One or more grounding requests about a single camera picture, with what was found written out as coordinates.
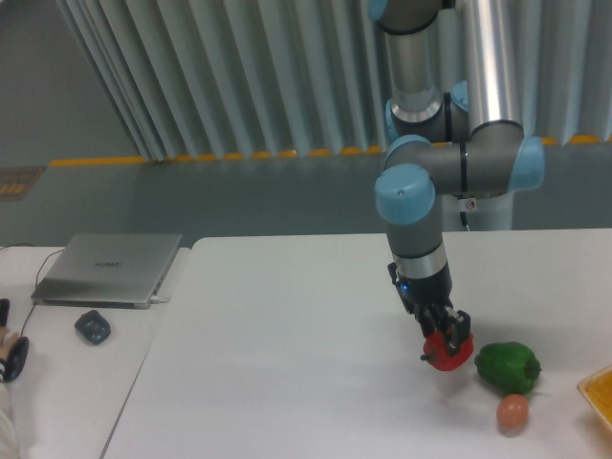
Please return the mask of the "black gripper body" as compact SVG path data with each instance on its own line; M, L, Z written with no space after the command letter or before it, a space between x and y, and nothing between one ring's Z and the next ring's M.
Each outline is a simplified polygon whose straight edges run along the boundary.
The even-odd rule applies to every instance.
M396 263L387 265L391 283L407 312L416 315L416 306L453 308L450 300L452 281L448 264L438 273L425 278L410 278L400 274Z

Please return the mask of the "person's hand on mouse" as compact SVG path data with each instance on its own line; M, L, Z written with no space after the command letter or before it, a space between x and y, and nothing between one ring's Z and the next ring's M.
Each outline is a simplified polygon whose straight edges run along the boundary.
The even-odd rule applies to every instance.
M8 364L10 352L19 338L19 333L11 332L6 326L0 327L0 360L4 365Z

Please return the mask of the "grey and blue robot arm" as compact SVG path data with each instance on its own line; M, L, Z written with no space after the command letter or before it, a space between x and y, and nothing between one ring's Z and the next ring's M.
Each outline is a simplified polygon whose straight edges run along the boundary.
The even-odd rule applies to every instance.
M432 33L456 11L467 64L466 105L435 82ZM541 141L525 134L515 82L511 15L501 1L372 1L384 33L393 94L385 112L395 135L375 183L393 257L391 281L420 324L428 362L461 364L473 349L470 316L450 300L441 200L534 189L544 175Z

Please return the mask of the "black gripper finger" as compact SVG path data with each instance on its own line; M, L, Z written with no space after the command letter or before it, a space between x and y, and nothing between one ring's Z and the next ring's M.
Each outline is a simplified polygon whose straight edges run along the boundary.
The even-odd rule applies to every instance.
M451 304L433 305L433 319L447 353L457 355L470 337L470 315Z
M437 316L435 309L431 305L417 306L417 321L420 324L424 338L437 330Z

